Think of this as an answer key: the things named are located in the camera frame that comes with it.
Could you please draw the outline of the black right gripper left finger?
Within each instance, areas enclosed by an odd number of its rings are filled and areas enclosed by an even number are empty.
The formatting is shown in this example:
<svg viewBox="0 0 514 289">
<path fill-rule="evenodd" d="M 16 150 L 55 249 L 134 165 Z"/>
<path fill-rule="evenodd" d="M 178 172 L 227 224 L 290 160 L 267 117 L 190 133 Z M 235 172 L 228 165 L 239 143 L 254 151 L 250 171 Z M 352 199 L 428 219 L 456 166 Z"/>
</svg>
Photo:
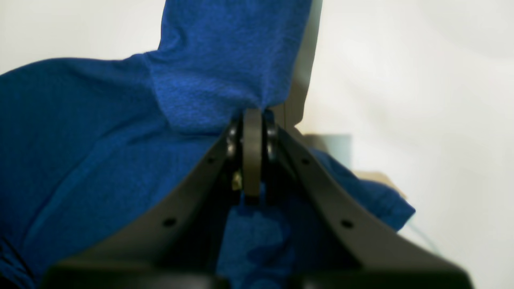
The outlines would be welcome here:
<svg viewBox="0 0 514 289">
<path fill-rule="evenodd" d="M 246 110 L 159 204 L 54 265 L 42 289 L 229 289 L 214 269 L 230 208 L 262 201 L 263 127 Z"/>
</svg>

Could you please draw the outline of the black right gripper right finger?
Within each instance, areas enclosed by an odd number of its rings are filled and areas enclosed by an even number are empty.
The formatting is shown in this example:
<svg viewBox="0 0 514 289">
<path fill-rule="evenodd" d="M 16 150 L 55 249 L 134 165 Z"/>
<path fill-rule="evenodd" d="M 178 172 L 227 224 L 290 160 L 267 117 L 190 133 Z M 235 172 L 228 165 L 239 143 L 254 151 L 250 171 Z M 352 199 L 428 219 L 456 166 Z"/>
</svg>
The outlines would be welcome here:
<svg viewBox="0 0 514 289">
<path fill-rule="evenodd" d="M 358 204 L 305 146 L 263 116 L 268 193 L 290 226 L 289 289 L 472 289 L 468 274 Z"/>
</svg>

